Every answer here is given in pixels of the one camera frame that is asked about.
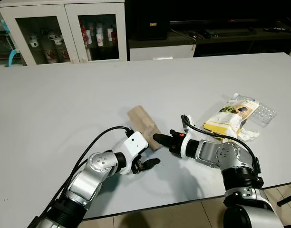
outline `snack bag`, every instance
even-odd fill
[[[259,103],[248,100],[230,100],[218,113],[204,123],[204,128],[213,133],[237,137],[247,118]]]

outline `tiled floor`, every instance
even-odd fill
[[[265,190],[283,225],[291,225],[291,202],[276,202],[291,195],[291,184]],[[223,198],[208,199],[159,209],[82,222],[79,228],[222,228]]]

